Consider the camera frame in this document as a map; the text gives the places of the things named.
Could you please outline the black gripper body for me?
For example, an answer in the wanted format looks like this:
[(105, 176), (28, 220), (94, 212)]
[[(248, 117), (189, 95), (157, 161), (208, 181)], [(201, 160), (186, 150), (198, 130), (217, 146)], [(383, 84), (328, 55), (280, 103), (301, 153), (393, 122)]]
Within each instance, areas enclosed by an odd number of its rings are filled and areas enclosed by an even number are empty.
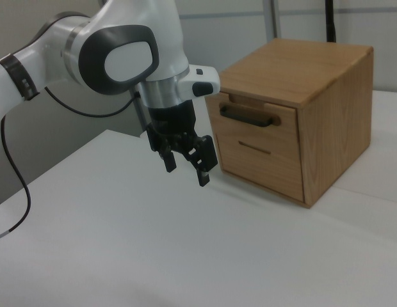
[(192, 100), (169, 107), (148, 108), (153, 129), (159, 134), (184, 134), (196, 136), (196, 116)]

